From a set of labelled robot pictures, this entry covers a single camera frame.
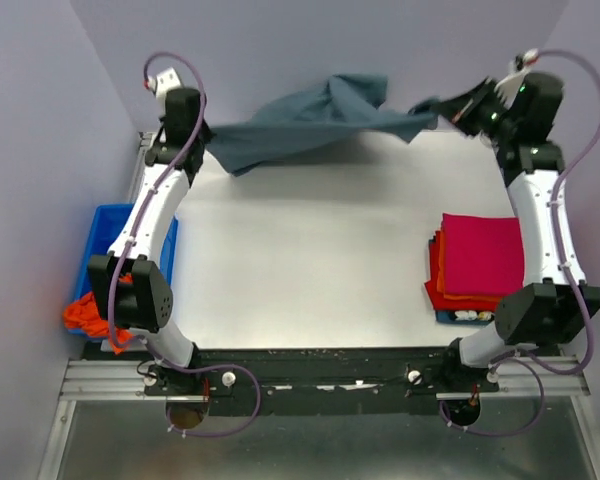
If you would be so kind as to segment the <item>teal grey t-shirt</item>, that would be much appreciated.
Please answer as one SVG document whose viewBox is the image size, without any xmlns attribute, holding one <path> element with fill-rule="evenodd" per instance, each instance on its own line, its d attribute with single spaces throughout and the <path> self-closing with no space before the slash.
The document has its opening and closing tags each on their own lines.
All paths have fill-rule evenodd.
<svg viewBox="0 0 600 480">
<path fill-rule="evenodd" d="M 345 140 L 362 131 L 411 142 L 437 127 L 427 99 L 407 111 L 384 109 L 388 77 L 336 74 L 308 89 L 278 98 L 249 120 L 212 129 L 207 150 L 234 176 L 256 166 Z"/>
</svg>

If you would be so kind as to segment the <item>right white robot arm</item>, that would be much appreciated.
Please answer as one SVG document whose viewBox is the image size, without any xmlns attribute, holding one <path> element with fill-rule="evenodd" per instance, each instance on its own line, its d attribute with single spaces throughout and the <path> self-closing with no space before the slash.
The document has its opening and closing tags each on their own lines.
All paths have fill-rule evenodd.
<svg viewBox="0 0 600 480">
<path fill-rule="evenodd" d="M 554 74 L 519 73 L 487 78 L 432 108 L 464 135 L 493 142 L 524 252 L 522 287 L 504 297 L 489 326 L 453 342 L 458 357 L 439 370 L 451 391 L 511 351 L 571 342 L 600 309 L 600 288 L 588 282 L 571 238 L 562 150 L 549 138 L 563 93 Z"/>
</svg>

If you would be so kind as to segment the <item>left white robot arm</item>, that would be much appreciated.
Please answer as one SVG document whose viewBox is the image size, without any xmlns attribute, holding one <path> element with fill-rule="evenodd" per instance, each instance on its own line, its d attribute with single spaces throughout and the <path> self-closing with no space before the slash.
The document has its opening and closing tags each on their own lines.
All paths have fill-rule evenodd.
<svg viewBox="0 0 600 480">
<path fill-rule="evenodd" d="M 130 333 L 154 358 L 170 366 L 167 382 L 181 395 L 194 393 L 202 380 L 192 364 L 195 345 L 171 318 L 174 300 L 160 270 L 161 254 L 176 210 L 199 172 L 211 131 L 204 121 L 206 96 L 192 87 L 175 87 L 163 97 L 164 114 L 144 157 L 142 183 L 131 213 L 116 240 L 91 256 L 87 272 L 110 343 Z"/>
</svg>

